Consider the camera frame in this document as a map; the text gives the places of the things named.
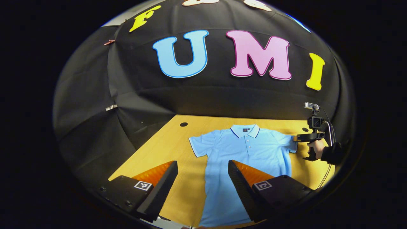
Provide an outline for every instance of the orange finger pad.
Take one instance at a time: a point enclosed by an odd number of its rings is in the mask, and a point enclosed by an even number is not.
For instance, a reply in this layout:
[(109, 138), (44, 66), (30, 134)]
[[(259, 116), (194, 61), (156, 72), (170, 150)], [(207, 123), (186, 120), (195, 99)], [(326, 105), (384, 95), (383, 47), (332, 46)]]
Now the orange finger pad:
[(246, 179), (247, 183), (249, 183), (250, 187), (255, 183), (274, 178), (274, 176), (262, 172), (258, 169), (255, 169), (235, 160), (232, 161), (243, 174), (243, 177)]
[(136, 176), (133, 176), (133, 179), (137, 179), (139, 181), (144, 181), (148, 183), (152, 183), (157, 186), (157, 183), (160, 181), (162, 176), (164, 175), (165, 171), (167, 171), (168, 167), (171, 165), (173, 161), (169, 161), (152, 169), (149, 169), (145, 172), (142, 172)]

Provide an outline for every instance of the black sleeve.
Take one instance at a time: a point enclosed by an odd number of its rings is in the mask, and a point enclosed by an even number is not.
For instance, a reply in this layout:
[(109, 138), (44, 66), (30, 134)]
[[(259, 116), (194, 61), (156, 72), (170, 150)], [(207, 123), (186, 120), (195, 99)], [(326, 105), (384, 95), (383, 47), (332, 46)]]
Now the black sleeve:
[(338, 165), (341, 163), (343, 157), (344, 151), (342, 145), (339, 142), (335, 142), (332, 147), (326, 146), (324, 148), (321, 160), (329, 164)]

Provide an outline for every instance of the black background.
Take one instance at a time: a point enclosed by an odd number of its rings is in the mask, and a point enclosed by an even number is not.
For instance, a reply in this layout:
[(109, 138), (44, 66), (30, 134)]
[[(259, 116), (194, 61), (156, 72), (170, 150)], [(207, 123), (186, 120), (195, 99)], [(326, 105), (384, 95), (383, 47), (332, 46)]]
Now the black background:
[[(81, 191), (59, 156), (51, 122), (54, 86), (70, 55), (98, 27), (138, 2), (13, 1), (11, 7), (8, 3), (3, 10), (12, 15), (4, 17), (2, 35), (3, 48), (11, 51), (4, 54), (11, 63), (3, 73), (3, 113), (9, 116), (4, 118), (3, 141), (10, 144), (2, 150), (7, 168), (2, 185), (5, 228), (140, 228)], [(383, 12), (390, 10), (378, 1), (285, 0), (271, 5), (312, 28), (338, 52), (357, 97), (372, 116), (366, 120), (371, 124), (370, 140), (358, 166), (328, 199), (308, 213), (299, 212), (298, 226), (405, 225), (404, 210), (396, 206), (405, 202), (401, 196), (405, 165), (393, 160), (403, 148), (392, 130), (403, 117), (397, 109), (405, 103), (396, 103), (397, 92), (403, 90), (402, 74), (381, 72), (391, 52), (399, 52), (391, 51), (390, 43), (404, 40), (397, 37), (394, 25), (400, 14), (385, 16)]]

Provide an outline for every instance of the yellow letter f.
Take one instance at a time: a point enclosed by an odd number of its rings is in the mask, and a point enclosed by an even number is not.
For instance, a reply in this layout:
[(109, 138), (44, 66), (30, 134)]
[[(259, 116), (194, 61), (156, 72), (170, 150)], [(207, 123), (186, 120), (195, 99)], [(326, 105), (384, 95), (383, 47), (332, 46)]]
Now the yellow letter f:
[(147, 22), (144, 21), (144, 19), (145, 19), (145, 18), (146, 18), (146, 19), (147, 19), (147, 18), (151, 18), (151, 16), (152, 16), (153, 13), (154, 13), (154, 10), (159, 9), (159, 8), (161, 8), (161, 6), (156, 6), (156, 7), (152, 8), (152, 9), (147, 10), (146, 12), (140, 14), (140, 15), (137, 16), (136, 18), (134, 18), (134, 24), (133, 24), (133, 27), (130, 29), (130, 33), (131, 33), (133, 30), (137, 29), (138, 27), (140, 27), (140, 26), (146, 24)]

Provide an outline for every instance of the shirt collar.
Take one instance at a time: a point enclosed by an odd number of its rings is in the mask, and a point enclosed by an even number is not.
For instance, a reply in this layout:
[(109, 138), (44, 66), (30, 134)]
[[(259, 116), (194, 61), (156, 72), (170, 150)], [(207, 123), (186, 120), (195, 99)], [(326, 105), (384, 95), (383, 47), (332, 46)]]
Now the shirt collar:
[[(248, 133), (243, 133), (241, 130), (246, 129), (246, 128), (250, 128), (250, 131)], [(260, 127), (257, 124), (246, 125), (246, 126), (233, 125), (230, 129), (238, 138), (241, 138), (245, 135), (249, 135), (253, 138), (256, 138), (258, 135), (258, 132), (260, 131)]]

